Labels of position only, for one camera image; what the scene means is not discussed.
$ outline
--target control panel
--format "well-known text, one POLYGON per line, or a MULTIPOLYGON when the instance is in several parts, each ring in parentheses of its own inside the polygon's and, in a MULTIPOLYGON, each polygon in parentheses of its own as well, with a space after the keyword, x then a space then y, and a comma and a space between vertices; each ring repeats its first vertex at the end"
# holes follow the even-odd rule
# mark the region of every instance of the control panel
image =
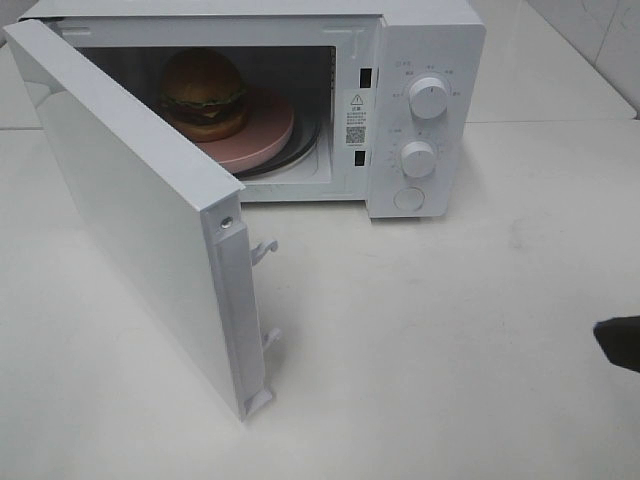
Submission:
POLYGON ((367 199, 372 217, 445 212, 484 32, 482 25, 463 35, 446 25, 385 28, 367 199))

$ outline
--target power level knob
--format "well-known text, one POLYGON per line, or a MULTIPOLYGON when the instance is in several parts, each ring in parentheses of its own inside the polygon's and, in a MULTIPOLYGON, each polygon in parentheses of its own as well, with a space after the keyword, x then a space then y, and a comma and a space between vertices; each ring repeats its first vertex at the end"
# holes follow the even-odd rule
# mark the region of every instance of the power level knob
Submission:
POLYGON ((411 142, 400 150, 400 163, 404 174, 411 178, 422 178, 436 168, 436 153, 426 142, 411 142))
POLYGON ((416 80, 409 88, 409 106, 422 119, 435 118, 447 109, 449 88, 436 77, 416 80))

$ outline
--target door release button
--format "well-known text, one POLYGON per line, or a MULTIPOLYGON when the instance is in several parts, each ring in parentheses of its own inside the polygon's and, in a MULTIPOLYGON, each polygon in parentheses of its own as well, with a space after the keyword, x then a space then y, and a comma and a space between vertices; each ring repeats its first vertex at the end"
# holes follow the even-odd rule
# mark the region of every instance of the door release button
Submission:
POLYGON ((400 190, 393 198, 393 203, 396 204, 400 210, 407 212, 415 212, 422 208, 424 205, 424 192, 419 188, 411 187, 400 190))

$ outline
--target screw hole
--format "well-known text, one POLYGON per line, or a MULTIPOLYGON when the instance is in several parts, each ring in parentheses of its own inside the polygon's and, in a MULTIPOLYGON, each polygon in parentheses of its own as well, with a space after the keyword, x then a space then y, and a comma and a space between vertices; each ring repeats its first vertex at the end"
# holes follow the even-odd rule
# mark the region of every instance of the screw hole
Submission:
POLYGON ((222 222, 220 222, 220 226, 222 228, 229 228, 231 225, 233 225, 233 218, 232 217, 227 217, 224 220, 222 220, 222 222))

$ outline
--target black object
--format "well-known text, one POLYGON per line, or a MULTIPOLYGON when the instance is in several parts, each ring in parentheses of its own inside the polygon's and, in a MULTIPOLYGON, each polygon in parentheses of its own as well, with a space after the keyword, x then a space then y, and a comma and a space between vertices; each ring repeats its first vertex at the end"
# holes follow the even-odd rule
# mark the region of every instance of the black object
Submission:
POLYGON ((640 373, 640 316, 598 322, 593 334, 611 363, 640 373))
POLYGON ((364 150, 356 150, 354 155, 356 167, 364 167, 365 153, 364 150))
POLYGON ((370 68, 360 69, 360 88, 371 88, 371 74, 373 70, 370 68))

